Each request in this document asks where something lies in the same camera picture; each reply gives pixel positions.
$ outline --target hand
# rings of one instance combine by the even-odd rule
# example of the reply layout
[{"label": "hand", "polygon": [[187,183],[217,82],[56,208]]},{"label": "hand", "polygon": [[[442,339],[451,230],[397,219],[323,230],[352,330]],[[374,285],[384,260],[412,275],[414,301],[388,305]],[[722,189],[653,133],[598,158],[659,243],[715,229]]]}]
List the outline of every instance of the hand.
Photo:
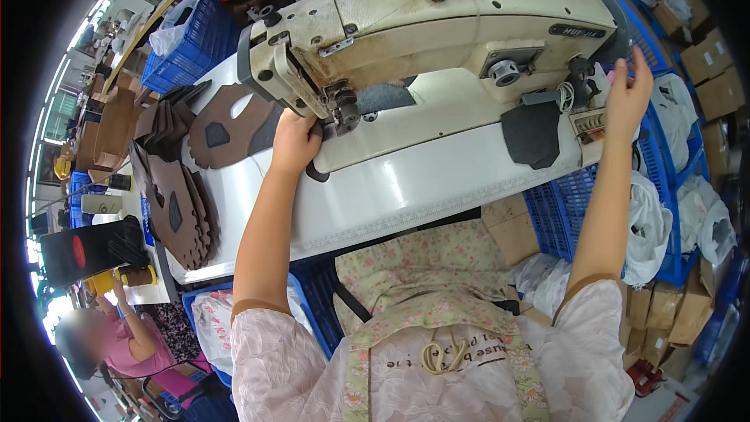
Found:
[{"label": "hand", "polygon": [[314,126],[317,119],[315,116],[299,117],[289,108],[284,110],[276,126],[271,169],[294,176],[302,173],[323,141],[322,128]]},{"label": "hand", "polygon": [[633,46],[633,57],[635,80],[628,78],[628,66],[624,59],[618,59],[615,63],[614,81],[606,104],[605,141],[626,140],[630,144],[649,105],[654,78],[638,46]]},{"label": "hand", "polygon": [[112,286],[112,291],[115,292],[115,297],[117,297],[117,303],[119,304],[121,301],[127,303],[127,298],[125,297],[125,290],[122,288],[122,281],[115,277],[115,284]]}]

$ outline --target pink shirt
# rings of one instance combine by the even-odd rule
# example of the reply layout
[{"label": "pink shirt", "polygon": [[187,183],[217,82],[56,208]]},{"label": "pink shirt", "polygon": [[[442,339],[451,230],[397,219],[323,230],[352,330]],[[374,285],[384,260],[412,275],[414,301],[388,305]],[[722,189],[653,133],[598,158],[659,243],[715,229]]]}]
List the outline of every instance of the pink shirt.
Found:
[{"label": "pink shirt", "polygon": [[141,315],[141,319],[154,335],[156,340],[156,353],[145,361],[137,361],[130,353],[130,340],[134,338],[133,331],[130,330],[127,321],[120,318],[113,320],[117,341],[112,346],[109,356],[104,359],[108,366],[118,372],[136,378],[153,375],[154,373],[160,372],[177,363],[175,356],[172,355],[172,351],[170,351],[170,348],[166,345],[164,337],[162,337],[157,329],[151,316],[144,313]]}]

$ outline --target pink floral shirt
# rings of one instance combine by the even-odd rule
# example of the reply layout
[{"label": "pink floral shirt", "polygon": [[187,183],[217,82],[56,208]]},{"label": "pink floral shirt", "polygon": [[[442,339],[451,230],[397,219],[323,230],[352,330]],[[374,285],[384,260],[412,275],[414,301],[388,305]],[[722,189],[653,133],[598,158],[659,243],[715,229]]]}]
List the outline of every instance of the pink floral shirt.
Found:
[{"label": "pink floral shirt", "polygon": [[109,352],[109,356],[104,359],[108,366],[131,377],[150,376],[177,363],[151,316],[144,313],[141,315],[141,319],[154,334],[156,353],[145,361],[137,361],[130,353],[130,340],[133,339],[133,331],[130,330],[127,321],[120,318],[113,320],[117,342],[112,347],[112,351]]},{"label": "pink floral shirt", "polygon": [[[561,310],[556,327],[516,318],[547,393],[552,420],[621,420],[633,399],[623,370],[620,288],[600,280],[579,291]],[[432,332],[399,331],[371,352],[372,420],[503,420],[521,412],[509,358],[499,338],[470,325],[452,327],[469,341],[460,371],[434,376],[421,368]],[[235,317],[232,392],[240,420],[341,420],[349,339],[330,363],[305,328],[289,315],[249,309]],[[438,333],[445,362],[452,361],[448,333]]]}]

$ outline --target stack of leather pieces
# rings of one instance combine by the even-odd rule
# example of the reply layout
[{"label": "stack of leather pieces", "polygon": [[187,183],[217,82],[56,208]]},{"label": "stack of leather pieces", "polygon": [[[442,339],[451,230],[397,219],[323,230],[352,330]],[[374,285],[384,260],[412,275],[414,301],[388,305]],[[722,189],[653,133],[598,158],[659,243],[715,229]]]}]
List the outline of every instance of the stack of leather pieces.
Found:
[{"label": "stack of leather pieces", "polygon": [[129,146],[136,185],[151,209],[152,233],[186,270],[207,265],[218,246],[216,216],[200,174],[180,161],[182,139],[195,120],[186,100],[205,86],[173,89],[151,105],[138,118]]}]

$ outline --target industrial sewing machine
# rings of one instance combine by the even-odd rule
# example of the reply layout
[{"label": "industrial sewing machine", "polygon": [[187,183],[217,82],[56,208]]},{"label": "industrial sewing machine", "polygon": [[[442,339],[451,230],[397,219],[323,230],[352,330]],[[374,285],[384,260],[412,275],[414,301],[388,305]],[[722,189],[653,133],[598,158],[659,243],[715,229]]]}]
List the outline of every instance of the industrial sewing machine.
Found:
[{"label": "industrial sewing machine", "polygon": [[514,109],[584,110],[593,64],[629,52],[615,0],[302,0],[261,16],[240,42],[239,79],[322,120],[319,173]]}]

